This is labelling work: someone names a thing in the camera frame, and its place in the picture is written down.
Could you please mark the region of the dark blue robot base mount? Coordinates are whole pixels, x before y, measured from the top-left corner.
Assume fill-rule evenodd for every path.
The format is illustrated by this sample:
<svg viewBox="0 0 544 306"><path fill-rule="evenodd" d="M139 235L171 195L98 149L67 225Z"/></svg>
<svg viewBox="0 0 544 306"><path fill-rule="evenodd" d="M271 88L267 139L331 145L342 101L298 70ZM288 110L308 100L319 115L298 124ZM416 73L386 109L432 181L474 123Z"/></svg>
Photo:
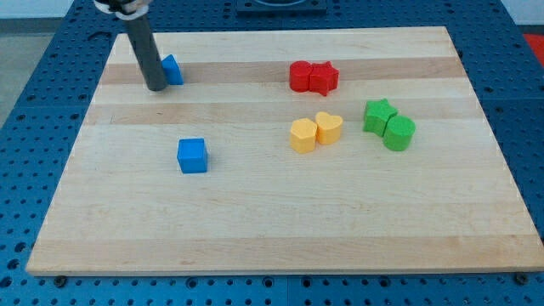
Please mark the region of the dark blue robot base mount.
<svg viewBox="0 0 544 306"><path fill-rule="evenodd" d="M238 15L299 14L327 11L326 0L235 0Z"/></svg>

